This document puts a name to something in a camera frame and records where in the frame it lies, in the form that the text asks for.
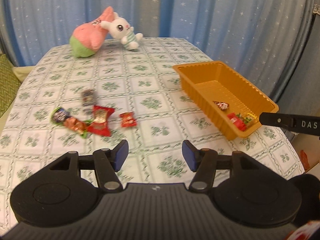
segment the tablecloth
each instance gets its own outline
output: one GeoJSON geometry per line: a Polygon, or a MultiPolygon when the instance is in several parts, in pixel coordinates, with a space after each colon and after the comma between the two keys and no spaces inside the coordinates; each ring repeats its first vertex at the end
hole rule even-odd
{"type": "MultiPolygon", "coordinates": [[[[210,60],[185,39],[144,38],[128,51],[115,40],[106,40],[92,57],[75,59],[70,46],[52,48],[39,61],[19,89],[14,107],[0,135],[0,228],[15,223],[9,198],[14,187],[69,150],[80,155],[113,148],[122,139],[130,154],[117,173],[120,181],[190,183],[193,173],[181,154],[181,143],[219,154],[244,151],[285,178],[303,173],[303,166],[282,131],[261,127],[248,138],[227,141],[203,112],[181,90],[173,65],[210,60]],[[80,92],[93,88],[98,104],[115,108],[109,119],[111,137],[87,139],[64,127],[50,124],[49,116],[62,106],[81,120],[80,92]],[[134,111],[138,126],[121,128],[119,114],[134,111]]],[[[215,185],[228,178],[216,173],[215,185]]],[[[94,172],[82,177],[96,185],[94,172]]]]}

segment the red candy wrapper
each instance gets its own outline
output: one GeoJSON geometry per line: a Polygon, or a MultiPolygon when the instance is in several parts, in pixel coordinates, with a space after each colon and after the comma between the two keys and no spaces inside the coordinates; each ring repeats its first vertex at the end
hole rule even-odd
{"type": "Polygon", "coordinates": [[[231,120],[231,122],[236,127],[238,127],[240,131],[244,132],[247,129],[247,126],[245,125],[245,123],[242,122],[241,119],[238,116],[236,116],[235,113],[228,114],[227,117],[231,120]]]}
{"type": "Polygon", "coordinates": [[[137,121],[133,118],[133,112],[127,112],[120,114],[119,117],[121,120],[121,127],[132,127],[137,125],[137,121]]]}
{"type": "Polygon", "coordinates": [[[298,153],[299,159],[302,162],[303,168],[306,171],[307,169],[310,168],[310,164],[308,162],[308,156],[307,154],[304,152],[304,150],[300,151],[300,154],[298,153]]]}
{"type": "Polygon", "coordinates": [[[93,106],[93,122],[88,127],[88,132],[101,136],[111,136],[108,128],[108,118],[114,113],[114,108],[93,106]]]}

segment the bunny ear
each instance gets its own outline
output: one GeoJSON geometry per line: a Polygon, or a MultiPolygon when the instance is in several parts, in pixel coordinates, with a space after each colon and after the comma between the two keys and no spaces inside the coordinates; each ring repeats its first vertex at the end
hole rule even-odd
{"type": "Polygon", "coordinates": [[[102,21],[100,23],[101,28],[108,30],[110,27],[111,22],[107,22],[107,21],[102,21]]]}

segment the blue curtain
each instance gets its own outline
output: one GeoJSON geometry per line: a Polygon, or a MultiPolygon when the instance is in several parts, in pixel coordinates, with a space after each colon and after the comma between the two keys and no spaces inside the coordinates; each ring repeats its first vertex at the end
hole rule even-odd
{"type": "Polygon", "coordinates": [[[52,47],[67,44],[77,26],[94,20],[112,6],[135,30],[158,35],[160,0],[9,0],[15,38],[22,60],[35,65],[52,47]]]}
{"type": "Polygon", "coordinates": [[[305,3],[306,0],[174,0],[172,18],[161,19],[171,22],[161,35],[187,39],[269,95],[296,41],[305,3]]]}
{"type": "Polygon", "coordinates": [[[294,47],[306,0],[8,0],[20,65],[35,65],[112,6],[146,37],[185,38],[269,95],[294,47]]]}

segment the candy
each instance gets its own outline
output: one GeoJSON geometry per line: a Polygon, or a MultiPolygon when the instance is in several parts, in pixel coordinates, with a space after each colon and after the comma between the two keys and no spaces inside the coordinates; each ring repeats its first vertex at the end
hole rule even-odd
{"type": "Polygon", "coordinates": [[[257,117],[253,114],[247,113],[245,116],[242,116],[241,114],[236,115],[244,124],[247,126],[247,128],[251,127],[257,122],[257,117]]]}
{"type": "Polygon", "coordinates": [[[133,118],[133,114],[133,112],[126,112],[119,115],[119,117],[122,118],[121,127],[132,127],[137,125],[137,121],[133,118]]]}
{"type": "Polygon", "coordinates": [[[94,94],[94,90],[87,89],[81,92],[82,107],[85,113],[92,113],[93,105],[97,104],[97,100],[94,94]]]}
{"type": "Polygon", "coordinates": [[[218,102],[213,101],[221,110],[227,110],[229,108],[229,104],[226,102],[218,102]]]}
{"type": "Polygon", "coordinates": [[[245,131],[247,129],[245,123],[238,116],[236,116],[235,113],[228,114],[227,117],[236,127],[238,127],[240,131],[245,131]]]}
{"type": "Polygon", "coordinates": [[[300,154],[298,153],[299,159],[302,162],[303,168],[306,171],[307,169],[310,168],[310,164],[308,162],[308,156],[307,154],[304,152],[304,150],[300,151],[300,154]]]}
{"type": "Polygon", "coordinates": [[[111,136],[111,132],[108,128],[108,118],[115,111],[114,108],[93,106],[94,120],[88,127],[88,131],[101,136],[111,136]]]}
{"type": "Polygon", "coordinates": [[[58,107],[52,112],[51,121],[55,124],[63,125],[70,130],[76,131],[83,138],[87,137],[88,125],[71,116],[71,114],[62,107],[58,107]]]}

